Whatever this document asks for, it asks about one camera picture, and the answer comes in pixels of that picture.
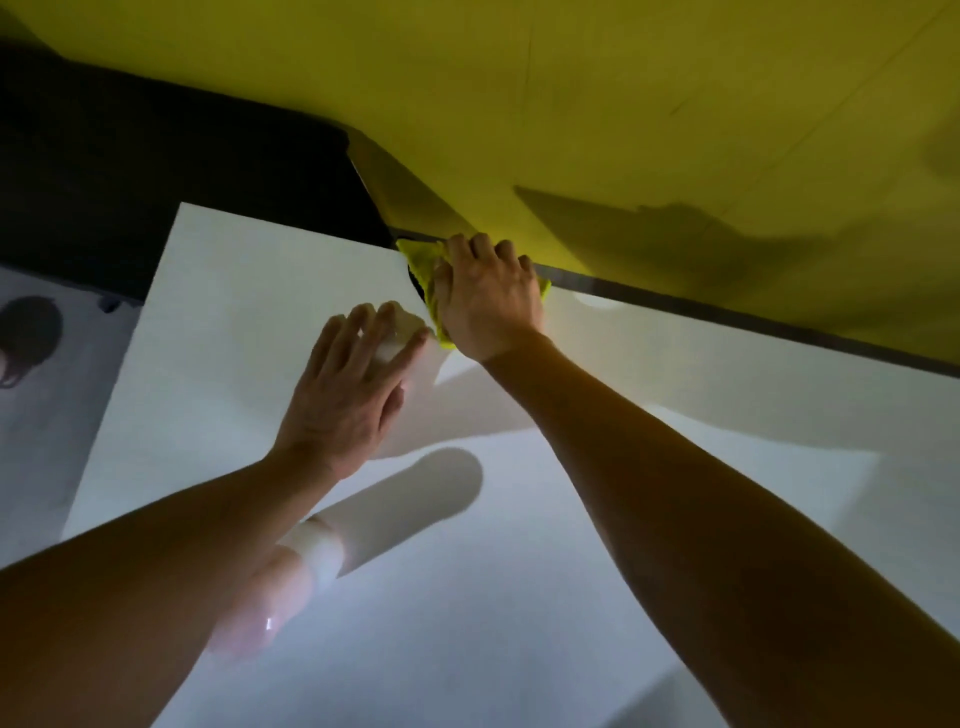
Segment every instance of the yellow cloth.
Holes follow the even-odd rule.
[[[423,296],[426,299],[427,310],[430,311],[430,318],[433,319],[434,326],[437,328],[437,338],[444,349],[456,349],[450,337],[446,335],[443,325],[440,323],[440,313],[437,310],[437,294],[433,286],[433,270],[437,265],[437,259],[447,259],[446,248],[440,243],[424,243],[419,240],[400,239],[396,242],[396,248],[403,253],[407,259],[407,265],[410,266],[414,278],[423,289]],[[540,297],[546,298],[546,292],[550,290],[550,281],[537,276],[540,284]]]

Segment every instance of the white floor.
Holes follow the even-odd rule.
[[[60,539],[139,309],[0,268],[0,306],[54,300],[63,336],[14,388],[0,389],[0,567]]]

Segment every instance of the black trim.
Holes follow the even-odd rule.
[[[855,339],[848,339],[832,333],[823,333],[813,328],[803,328],[782,324],[778,321],[764,319],[749,313],[731,311],[720,306],[700,303],[690,299],[668,296],[665,293],[656,293],[644,288],[634,288],[624,283],[612,280],[596,279],[580,273],[571,273],[561,268],[551,268],[547,265],[538,265],[537,270],[542,276],[550,279],[554,285],[569,291],[590,293],[612,301],[632,303],[644,308],[653,308],[657,311],[674,313],[688,319],[709,321],[720,326],[739,328],[765,336],[774,336],[778,339],[795,341],[798,344],[807,344],[811,347],[830,349],[834,352],[848,353],[853,356],[862,356],[867,359],[882,361],[887,364],[896,364],[935,375],[960,378],[960,366],[950,364],[939,359],[930,359],[925,356],[888,349],[877,344],[868,344]]]

